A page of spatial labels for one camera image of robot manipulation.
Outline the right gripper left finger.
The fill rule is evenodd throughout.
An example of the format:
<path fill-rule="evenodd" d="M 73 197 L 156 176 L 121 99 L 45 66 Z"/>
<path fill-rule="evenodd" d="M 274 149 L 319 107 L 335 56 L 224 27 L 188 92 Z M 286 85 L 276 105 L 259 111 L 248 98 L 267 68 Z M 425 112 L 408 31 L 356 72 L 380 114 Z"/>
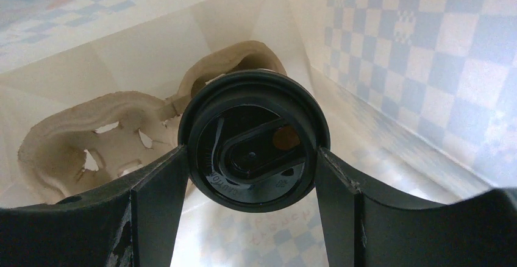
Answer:
<path fill-rule="evenodd" d="M 187 149 L 56 204 L 1 210 L 2 266 L 169 266 Z"/>

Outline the brown pulp cup carrier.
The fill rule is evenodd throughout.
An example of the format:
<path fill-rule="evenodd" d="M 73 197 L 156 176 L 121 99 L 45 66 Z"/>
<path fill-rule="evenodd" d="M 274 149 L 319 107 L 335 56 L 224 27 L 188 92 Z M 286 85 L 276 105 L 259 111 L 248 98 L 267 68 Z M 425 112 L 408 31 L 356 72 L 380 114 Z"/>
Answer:
<path fill-rule="evenodd" d="M 144 167 L 178 145 L 181 116 L 208 82 L 245 69 L 286 73 L 266 44 L 242 41 L 198 60 L 166 99 L 119 91 L 51 115 L 21 143 L 23 180 L 38 203 L 55 204 Z"/>

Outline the paper bag with blue handles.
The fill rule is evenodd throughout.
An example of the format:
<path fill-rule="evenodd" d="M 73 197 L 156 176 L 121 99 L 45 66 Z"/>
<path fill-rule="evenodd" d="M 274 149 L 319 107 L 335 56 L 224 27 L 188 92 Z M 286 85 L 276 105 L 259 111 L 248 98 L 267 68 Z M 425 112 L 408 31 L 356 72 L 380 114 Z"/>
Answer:
<path fill-rule="evenodd" d="M 203 57 L 267 45 L 321 107 L 331 153 L 454 204 L 516 189 L 516 0 L 1 0 L 1 210 L 38 203 L 30 129 L 119 91 L 172 96 Z M 188 180 L 169 266 L 330 266 L 316 183 L 265 213 Z"/>

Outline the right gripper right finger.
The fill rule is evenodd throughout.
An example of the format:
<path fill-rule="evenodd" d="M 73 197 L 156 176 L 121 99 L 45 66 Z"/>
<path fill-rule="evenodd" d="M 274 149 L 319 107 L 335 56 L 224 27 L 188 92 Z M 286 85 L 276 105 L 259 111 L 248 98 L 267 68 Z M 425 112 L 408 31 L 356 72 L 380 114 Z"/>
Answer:
<path fill-rule="evenodd" d="M 330 266 L 515 266 L 516 189 L 441 204 L 318 151 L 316 193 Z"/>

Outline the black cup lid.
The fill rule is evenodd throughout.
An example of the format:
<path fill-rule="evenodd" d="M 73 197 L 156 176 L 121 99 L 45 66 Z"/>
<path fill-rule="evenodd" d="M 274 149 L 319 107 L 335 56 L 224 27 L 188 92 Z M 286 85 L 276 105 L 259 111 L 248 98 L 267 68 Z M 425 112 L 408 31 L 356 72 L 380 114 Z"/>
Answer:
<path fill-rule="evenodd" d="M 193 184 L 219 205 L 248 213 L 289 207 L 315 186 L 318 150 L 330 132 L 315 98 L 266 69 L 206 85 L 182 114 L 178 143 Z"/>

